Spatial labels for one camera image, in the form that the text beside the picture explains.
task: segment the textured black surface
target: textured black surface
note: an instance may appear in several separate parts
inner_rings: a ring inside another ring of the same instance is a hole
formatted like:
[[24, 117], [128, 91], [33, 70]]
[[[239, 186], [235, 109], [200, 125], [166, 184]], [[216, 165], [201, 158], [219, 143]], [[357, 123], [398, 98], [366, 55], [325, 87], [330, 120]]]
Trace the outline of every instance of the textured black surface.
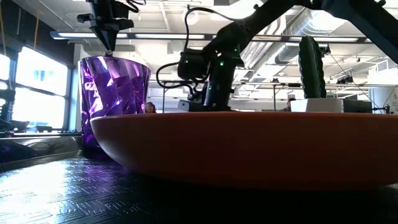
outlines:
[[23, 169], [0, 165], [8, 170], [0, 174], [0, 223], [398, 223], [396, 185], [366, 192], [222, 189], [146, 177], [106, 158], [65, 156], [12, 164], [34, 165]]

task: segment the ceiling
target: ceiling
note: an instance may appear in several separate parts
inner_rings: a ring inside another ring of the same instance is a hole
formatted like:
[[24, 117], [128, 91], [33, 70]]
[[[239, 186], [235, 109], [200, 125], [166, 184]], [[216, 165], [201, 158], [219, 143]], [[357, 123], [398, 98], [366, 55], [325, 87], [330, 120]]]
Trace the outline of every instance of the ceiling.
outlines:
[[[90, 7], [84, 0], [14, 0], [18, 5], [33, 15], [37, 14], [39, 9], [39, 17], [49, 26], [60, 32], [89, 32], [88, 24], [80, 24], [76, 17], [79, 14], [90, 12]], [[230, 6], [219, 6], [219, 0], [169, 0], [169, 1], [150, 1], [146, 6], [139, 6], [140, 13], [130, 13], [129, 17], [134, 21], [134, 28], [126, 30], [126, 32], [156, 32], [156, 33], [185, 33], [183, 23], [183, 13], [187, 8], [187, 4], [191, 7], [201, 6], [210, 7], [220, 13], [230, 17], [244, 18], [250, 15], [255, 4], [262, 4], [260, 0], [240, 0]], [[385, 8], [394, 16], [398, 16], [398, 1], [387, 0]], [[282, 34], [289, 24], [294, 22], [296, 15], [301, 12], [301, 7], [294, 7], [283, 15], [277, 22], [271, 24], [268, 29], [264, 29], [262, 34]], [[198, 13], [188, 18], [191, 22], [197, 20], [190, 25], [190, 32], [199, 34], [215, 34], [222, 27], [229, 24], [229, 21], [222, 19], [220, 16], [208, 13]], [[350, 22], [342, 22], [341, 26], [333, 29], [328, 35], [338, 36], [363, 36]], [[80, 41], [85, 46], [85, 51], [90, 55], [101, 55], [103, 52], [98, 51], [99, 42], [95, 40]], [[179, 52], [182, 49], [181, 42], [170, 40], [118, 40], [120, 47], [126, 45], [135, 46], [135, 52], [116, 52], [116, 55], [122, 55], [133, 60], [139, 60], [149, 66], [154, 73], [160, 66], [165, 63], [176, 62], [179, 60]], [[200, 48], [207, 44], [206, 41], [191, 41], [190, 47]], [[272, 78], [278, 78], [280, 82], [300, 82], [300, 70], [297, 57], [289, 64], [280, 66], [268, 64], [266, 69], [263, 65], [258, 65], [260, 60], [264, 58], [264, 54], [260, 53], [261, 49], [271, 49], [271, 43], [252, 44], [242, 53], [242, 57], [246, 58], [246, 70], [237, 71], [235, 81], [255, 81], [268, 82]], [[377, 62], [386, 59], [386, 55], [381, 52], [373, 44], [330, 44], [331, 54], [337, 60], [335, 62], [330, 55], [323, 59], [325, 80], [328, 83], [336, 83], [339, 76], [342, 76], [343, 70], [352, 70], [356, 83], [366, 83], [368, 70], [375, 66]], [[163, 70], [160, 79], [176, 80], [178, 79], [176, 67]], [[268, 94], [270, 90], [251, 91], [253, 95]], [[287, 94], [279, 93], [279, 98], [287, 98]]]

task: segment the window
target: window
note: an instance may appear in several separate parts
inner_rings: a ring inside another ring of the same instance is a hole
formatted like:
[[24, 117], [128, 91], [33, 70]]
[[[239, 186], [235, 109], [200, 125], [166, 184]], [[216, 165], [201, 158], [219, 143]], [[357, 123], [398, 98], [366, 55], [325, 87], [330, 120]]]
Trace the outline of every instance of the window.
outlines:
[[7, 80], [10, 74], [10, 59], [0, 55], [0, 79]]
[[67, 78], [65, 65], [24, 47], [17, 64], [12, 119], [30, 121], [28, 127], [64, 128]]
[[32, 49], [19, 53], [16, 82], [65, 96], [68, 68]]

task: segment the purple vase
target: purple vase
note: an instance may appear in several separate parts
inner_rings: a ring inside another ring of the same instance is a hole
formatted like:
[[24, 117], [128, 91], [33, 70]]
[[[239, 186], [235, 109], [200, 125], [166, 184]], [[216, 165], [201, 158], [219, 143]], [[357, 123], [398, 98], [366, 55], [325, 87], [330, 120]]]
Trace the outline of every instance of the purple vase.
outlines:
[[123, 58], [98, 56], [81, 59], [79, 70], [83, 146], [99, 148], [90, 119], [144, 113], [150, 69]]

